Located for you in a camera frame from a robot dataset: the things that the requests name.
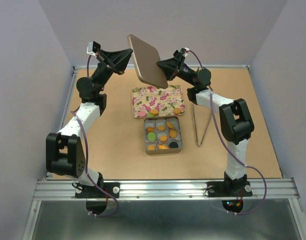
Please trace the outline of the square metal tin lid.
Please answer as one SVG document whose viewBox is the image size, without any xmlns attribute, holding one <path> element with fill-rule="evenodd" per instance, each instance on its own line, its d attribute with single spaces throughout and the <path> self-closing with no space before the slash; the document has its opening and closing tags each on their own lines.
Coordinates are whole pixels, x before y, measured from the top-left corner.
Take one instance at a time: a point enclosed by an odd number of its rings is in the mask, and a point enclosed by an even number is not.
<svg viewBox="0 0 306 240">
<path fill-rule="evenodd" d="M 133 34 L 127 37 L 133 50 L 132 60 L 138 79 L 147 85 L 166 89 L 168 82 L 163 70 L 157 65 L 160 56 L 156 48 Z"/>
</svg>

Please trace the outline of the plain round orange cookie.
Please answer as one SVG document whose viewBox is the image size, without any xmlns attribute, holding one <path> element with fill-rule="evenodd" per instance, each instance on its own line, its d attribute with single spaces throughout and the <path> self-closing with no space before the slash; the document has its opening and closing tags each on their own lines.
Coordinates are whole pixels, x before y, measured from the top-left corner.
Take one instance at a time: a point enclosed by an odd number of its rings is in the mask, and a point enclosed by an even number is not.
<svg viewBox="0 0 306 240">
<path fill-rule="evenodd" d="M 171 122 L 167 121 L 166 125 L 169 129 L 174 129 L 174 125 Z"/>
</svg>

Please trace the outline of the small ridged orange cookie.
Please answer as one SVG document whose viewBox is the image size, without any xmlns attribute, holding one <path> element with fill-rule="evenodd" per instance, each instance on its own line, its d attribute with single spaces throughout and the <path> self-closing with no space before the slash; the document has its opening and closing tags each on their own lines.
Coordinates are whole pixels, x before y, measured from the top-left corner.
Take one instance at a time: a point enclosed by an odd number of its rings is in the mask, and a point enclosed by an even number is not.
<svg viewBox="0 0 306 240">
<path fill-rule="evenodd" d="M 154 131 L 154 128 L 153 127 L 148 127 L 147 129 L 146 129 L 146 131 L 148 132 L 148 133 L 152 133 L 153 131 Z"/>
</svg>

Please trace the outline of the orange flower cookie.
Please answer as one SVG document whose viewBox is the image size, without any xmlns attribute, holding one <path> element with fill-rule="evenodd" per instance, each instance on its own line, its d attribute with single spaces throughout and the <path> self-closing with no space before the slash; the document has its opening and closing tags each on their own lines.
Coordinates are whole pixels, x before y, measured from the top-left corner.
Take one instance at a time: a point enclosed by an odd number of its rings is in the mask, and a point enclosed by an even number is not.
<svg viewBox="0 0 306 240">
<path fill-rule="evenodd" d="M 177 137 L 177 135 L 178 135 L 178 133 L 177 133 L 177 131 L 175 129 L 171 129 L 169 131 L 169 137 L 175 139 Z"/>
</svg>

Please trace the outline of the green sandwich cookie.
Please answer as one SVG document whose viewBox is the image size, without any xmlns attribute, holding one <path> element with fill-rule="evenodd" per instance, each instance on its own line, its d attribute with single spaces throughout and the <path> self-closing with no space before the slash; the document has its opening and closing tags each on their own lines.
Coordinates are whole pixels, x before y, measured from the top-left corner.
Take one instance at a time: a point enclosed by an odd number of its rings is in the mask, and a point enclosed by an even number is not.
<svg viewBox="0 0 306 240">
<path fill-rule="evenodd" d="M 150 141 L 150 142 L 154 142 L 156 140 L 156 134 L 154 132 L 149 132 L 147 134 L 147 139 Z"/>
</svg>

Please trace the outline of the black sandwich cookie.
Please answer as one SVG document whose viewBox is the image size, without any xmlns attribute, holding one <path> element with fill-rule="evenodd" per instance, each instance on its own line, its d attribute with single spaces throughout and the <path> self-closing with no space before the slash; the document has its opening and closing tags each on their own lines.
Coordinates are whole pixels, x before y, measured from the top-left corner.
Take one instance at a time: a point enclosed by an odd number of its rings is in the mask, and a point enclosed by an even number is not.
<svg viewBox="0 0 306 240">
<path fill-rule="evenodd" d="M 176 148 L 178 148 L 179 147 L 179 145 L 178 145 L 178 143 L 177 142 L 171 142 L 171 143 L 169 143 L 169 147 L 171 148 L 171 149 L 176 149 Z"/>
</svg>

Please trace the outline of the fish shaped orange cookie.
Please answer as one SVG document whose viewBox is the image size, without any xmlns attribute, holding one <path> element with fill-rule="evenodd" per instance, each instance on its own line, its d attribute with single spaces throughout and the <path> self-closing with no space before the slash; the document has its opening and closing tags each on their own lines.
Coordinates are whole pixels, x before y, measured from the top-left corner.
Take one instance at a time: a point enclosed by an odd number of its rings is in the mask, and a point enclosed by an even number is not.
<svg viewBox="0 0 306 240">
<path fill-rule="evenodd" d="M 166 145 L 166 144 L 159 144 L 159 145 L 157 145 L 157 147 L 158 147 L 159 150 L 167 150 L 167 149 L 169 149 L 169 146 Z"/>
</svg>

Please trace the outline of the metal tongs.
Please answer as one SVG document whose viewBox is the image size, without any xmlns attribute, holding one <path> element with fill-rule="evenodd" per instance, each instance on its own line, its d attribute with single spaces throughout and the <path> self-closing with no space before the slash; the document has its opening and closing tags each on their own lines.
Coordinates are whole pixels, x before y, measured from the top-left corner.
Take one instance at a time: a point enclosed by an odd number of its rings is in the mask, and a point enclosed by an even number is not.
<svg viewBox="0 0 306 240">
<path fill-rule="evenodd" d="M 195 133 L 195 143 L 196 146 L 200 148 L 203 145 L 212 116 L 210 113 L 208 113 L 207 116 L 202 119 L 202 121 L 198 122 L 197 106 L 193 105 L 192 117 Z"/>
</svg>

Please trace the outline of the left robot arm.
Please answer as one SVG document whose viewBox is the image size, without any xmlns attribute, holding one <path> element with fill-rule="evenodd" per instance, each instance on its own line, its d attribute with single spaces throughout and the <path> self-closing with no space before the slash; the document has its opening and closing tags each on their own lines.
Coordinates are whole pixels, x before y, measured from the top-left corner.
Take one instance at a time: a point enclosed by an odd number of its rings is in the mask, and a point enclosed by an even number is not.
<svg viewBox="0 0 306 240">
<path fill-rule="evenodd" d="M 104 184 L 101 174 L 88 167 L 86 132 L 106 109 L 107 95 L 101 91 L 113 74 L 124 74 L 132 53 L 130 48 L 107 52 L 94 47 L 89 51 L 98 65 L 91 76 L 76 82 L 81 104 L 62 129 L 46 137 L 46 170 L 87 186 L 93 197 L 103 194 Z"/>
</svg>

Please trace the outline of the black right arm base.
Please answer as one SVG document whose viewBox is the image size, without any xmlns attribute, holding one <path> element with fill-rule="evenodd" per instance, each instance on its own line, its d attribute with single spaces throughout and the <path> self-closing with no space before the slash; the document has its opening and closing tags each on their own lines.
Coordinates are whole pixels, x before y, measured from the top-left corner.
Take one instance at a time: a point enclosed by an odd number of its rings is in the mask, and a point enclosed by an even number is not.
<svg viewBox="0 0 306 240">
<path fill-rule="evenodd" d="M 251 197 L 253 195 L 252 190 L 247 191 L 246 186 L 249 186 L 249 182 L 234 184 L 225 181 L 211 181 L 207 183 L 206 193 L 211 198 L 219 197 Z"/>
</svg>

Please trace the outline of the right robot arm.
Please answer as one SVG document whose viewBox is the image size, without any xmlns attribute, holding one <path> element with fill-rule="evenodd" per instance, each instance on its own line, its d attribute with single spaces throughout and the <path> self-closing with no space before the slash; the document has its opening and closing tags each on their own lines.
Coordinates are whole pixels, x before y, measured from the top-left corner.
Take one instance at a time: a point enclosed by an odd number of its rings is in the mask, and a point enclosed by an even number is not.
<svg viewBox="0 0 306 240">
<path fill-rule="evenodd" d="M 214 93 L 211 72 L 203 66 L 193 70 L 185 64 L 189 53 L 193 53 L 189 48 L 177 50 L 172 58 L 158 61 L 157 66 L 163 70 L 168 81 L 179 77 L 192 85 L 187 89 L 190 102 L 210 109 L 212 117 L 219 115 L 220 123 L 216 123 L 215 128 L 228 152 L 223 191 L 234 195 L 247 181 L 246 149 L 255 129 L 254 122 L 244 99 L 233 100 Z"/>
</svg>

